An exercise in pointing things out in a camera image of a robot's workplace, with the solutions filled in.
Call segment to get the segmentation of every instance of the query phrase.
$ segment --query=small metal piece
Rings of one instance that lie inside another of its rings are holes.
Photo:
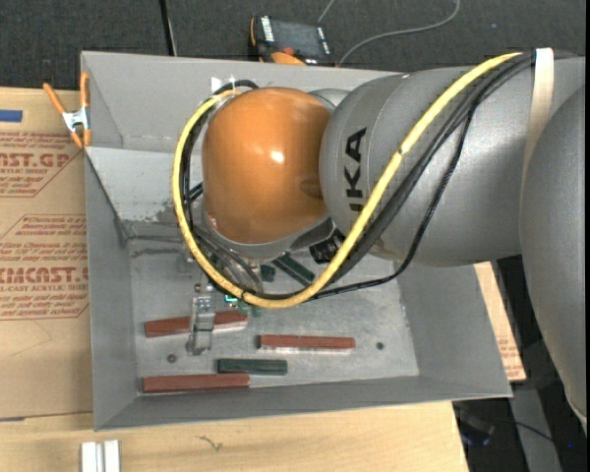
[[[356,348],[356,340],[353,337],[264,334],[260,336],[260,348],[280,351],[348,352]]]
[[[288,366],[285,360],[221,358],[217,362],[217,370],[220,373],[284,376]]]
[[[201,355],[212,346],[212,331],[214,317],[209,296],[193,299],[193,325],[190,338],[186,343],[186,350],[192,355]]]
[[[142,379],[142,390],[144,393],[164,393],[170,391],[248,388],[250,382],[249,375],[245,373],[153,376]]]

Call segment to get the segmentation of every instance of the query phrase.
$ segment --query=white cable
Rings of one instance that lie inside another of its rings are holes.
[[[332,6],[332,4],[334,3],[334,1],[335,0],[330,0],[329,3],[325,6],[324,11],[321,13],[319,18],[317,19],[318,23],[320,23],[321,20],[325,17],[325,14],[327,14],[327,11],[329,11],[329,9]],[[377,34],[374,36],[370,36],[369,38],[366,38],[365,40],[357,43],[356,45],[354,45],[354,47],[352,47],[345,54],[343,54],[341,59],[338,61],[337,66],[340,67],[343,63],[345,63],[345,60],[349,56],[351,56],[356,50],[360,49],[364,45],[367,45],[368,43],[373,42],[374,40],[379,40],[381,38],[386,38],[388,36],[405,35],[408,33],[417,33],[420,31],[433,30],[435,28],[442,27],[443,25],[445,25],[446,23],[449,23],[450,21],[452,21],[456,17],[460,8],[461,8],[461,0],[454,0],[454,10],[450,13],[450,15],[447,18],[445,18],[437,23],[433,23],[431,25],[425,25],[423,27],[412,28],[412,29],[398,29],[396,31],[388,31],[386,33],[380,33],[380,34]]]

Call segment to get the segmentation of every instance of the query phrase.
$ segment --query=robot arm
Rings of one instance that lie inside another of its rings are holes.
[[[333,228],[347,238],[318,280],[295,295],[260,295],[213,267],[207,273],[250,304],[285,307],[323,295],[365,253],[433,266],[522,254],[540,327],[585,425],[585,59],[556,58],[551,119],[523,179],[533,62],[533,55],[510,55],[480,71],[390,76],[343,99],[280,89],[229,99],[214,110],[204,146],[210,236],[249,261],[305,248]],[[454,91],[460,79],[469,81]],[[284,110],[269,102],[276,97]],[[194,131],[189,123],[173,174],[177,216],[193,251],[179,175]],[[231,179],[219,184],[222,176]]]

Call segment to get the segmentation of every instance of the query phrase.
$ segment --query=black cable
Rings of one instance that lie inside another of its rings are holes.
[[[223,94],[227,90],[233,90],[236,88],[258,89],[259,87],[255,82],[244,79],[242,81],[234,81],[231,83],[227,83],[227,84],[221,86],[215,92],[213,92],[212,95]]]
[[[458,160],[461,156],[461,152],[463,149],[463,143],[465,141],[465,137],[467,135],[467,131],[469,129],[469,125],[474,115],[474,112],[476,111],[476,108],[478,108],[478,105],[492,92],[494,92],[504,83],[506,83],[509,79],[517,75],[519,72],[531,66],[535,61],[533,53],[524,53],[520,56],[517,56],[516,58],[518,59],[518,61],[508,66],[504,71],[497,71],[494,75],[488,76],[486,79],[484,79],[475,90],[475,95],[466,96],[466,98],[457,106],[457,108],[453,111],[452,115],[440,129],[438,135],[434,138],[430,147],[422,155],[418,163],[413,167],[413,169],[411,170],[407,178],[404,180],[404,182],[396,189],[389,202],[385,205],[381,214],[374,220],[374,222],[372,222],[371,226],[365,231],[363,237],[354,247],[349,258],[346,260],[341,269],[337,272],[337,275],[335,276],[333,281],[336,281],[339,277],[342,277],[345,274],[347,274],[349,270],[351,270],[357,263],[359,263],[363,259],[363,257],[370,251],[370,249],[374,246],[374,244],[378,241],[378,239],[382,236],[383,232],[392,222],[393,218],[395,217],[399,209],[404,205],[404,203],[408,199],[408,196],[413,191],[415,185],[417,184],[417,181],[422,176],[424,169],[426,169],[432,157],[443,145],[443,143],[447,140],[447,138],[456,130],[456,127],[460,123],[459,116],[463,114],[463,111],[466,110],[468,104],[470,104],[471,106],[469,109],[467,109],[468,111],[464,116],[466,118],[466,124],[460,136],[459,143],[457,144],[457,150],[455,152],[455,155],[452,158],[450,164],[448,165],[448,169],[446,170],[445,174],[440,180],[435,195],[433,196],[433,199],[431,200],[431,203],[429,204],[429,207],[427,208],[427,211],[424,217],[422,218],[420,226],[418,227],[418,230],[413,238],[413,242],[411,243],[409,251],[407,252],[406,258],[402,265],[394,273],[383,278],[376,278],[372,280],[362,281],[359,283],[352,283],[350,285],[344,285],[333,289],[328,289],[317,293],[313,298],[311,298],[311,300],[321,299],[323,297],[382,285],[384,283],[391,281],[392,279],[395,279],[408,268],[413,258],[415,257],[420,242],[422,241],[424,233],[426,232],[426,228],[428,227],[433,217],[433,214],[435,213],[435,209],[437,208],[437,205],[443,195],[443,191],[447,186],[452,176],[452,173],[454,172],[454,169],[456,168],[456,165],[458,163]]]
[[[472,118],[474,110],[478,104],[491,94],[495,89],[508,81],[521,70],[533,64],[534,56],[532,53],[524,53],[510,60],[511,63],[504,70],[494,70],[490,72],[475,87],[474,92],[466,97],[456,106],[452,114],[446,119],[438,134],[434,137],[429,147],[420,156],[417,164],[411,169],[407,178],[398,186],[387,204],[383,207],[381,213],[365,230],[363,236],[353,249],[348,260],[343,264],[334,277],[334,281],[344,276],[354,267],[374,246],[374,244],[383,235],[386,228],[393,221],[404,203],[408,200],[409,195],[417,185],[424,170],[436,155],[441,146],[456,130],[464,119]]]
[[[166,48],[169,56],[177,56],[177,47],[175,46],[175,39],[173,38],[173,30],[168,18],[168,7],[166,0],[158,0],[159,13],[161,14],[161,21],[164,25],[164,36],[166,38]]]

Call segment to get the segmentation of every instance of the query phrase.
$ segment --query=cardboard sheet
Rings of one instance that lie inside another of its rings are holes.
[[[84,155],[41,89],[0,109],[23,111],[0,123],[0,419],[89,411]]]

